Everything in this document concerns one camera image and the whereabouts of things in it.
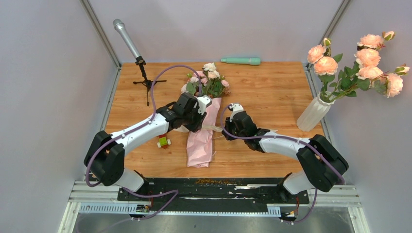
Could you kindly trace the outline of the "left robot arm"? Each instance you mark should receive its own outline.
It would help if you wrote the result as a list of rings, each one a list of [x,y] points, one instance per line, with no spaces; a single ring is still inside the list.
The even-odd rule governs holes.
[[[104,186],[117,185],[130,190],[136,200],[148,197],[149,188],[141,174],[124,165],[125,156],[138,146],[172,130],[184,127],[190,132],[202,128],[212,104],[208,96],[181,94],[177,101],[158,108],[147,119],[124,130],[98,132],[84,159],[87,172],[92,172]]]

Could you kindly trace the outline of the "cream printed ribbon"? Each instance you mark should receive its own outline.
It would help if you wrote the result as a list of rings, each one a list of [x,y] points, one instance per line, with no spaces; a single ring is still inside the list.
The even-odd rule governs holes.
[[[211,125],[202,125],[200,131],[197,133],[192,133],[193,134],[193,140],[202,140],[202,141],[209,141],[213,139],[213,132],[222,132],[221,127],[217,126],[211,126]],[[177,129],[174,129],[174,131],[181,132],[181,133],[190,133],[189,129],[187,129],[185,126],[180,126]]]

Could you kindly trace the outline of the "pink flower bouquet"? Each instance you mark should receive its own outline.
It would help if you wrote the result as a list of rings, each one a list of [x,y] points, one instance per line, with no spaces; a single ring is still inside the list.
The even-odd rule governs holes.
[[[224,75],[221,75],[216,65],[206,63],[201,70],[187,74],[187,83],[181,88],[181,93],[189,93],[194,96],[202,94],[211,98],[211,105],[206,108],[206,117],[202,127],[197,132],[190,132],[187,140],[187,166],[209,167],[214,155],[213,134],[221,132],[216,126],[217,114],[222,103],[222,97],[231,93],[230,84]]]

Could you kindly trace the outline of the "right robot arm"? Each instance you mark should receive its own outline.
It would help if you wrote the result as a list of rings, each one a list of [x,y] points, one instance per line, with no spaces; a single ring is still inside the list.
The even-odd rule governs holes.
[[[232,113],[224,119],[222,134],[228,141],[240,139],[247,147],[261,153],[276,153],[297,160],[302,171],[287,174],[277,184],[282,202],[291,202],[297,194],[309,189],[329,192],[337,183],[344,183],[348,162],[320,134],[312,138],[296,138],[259,128],[245,112]]]

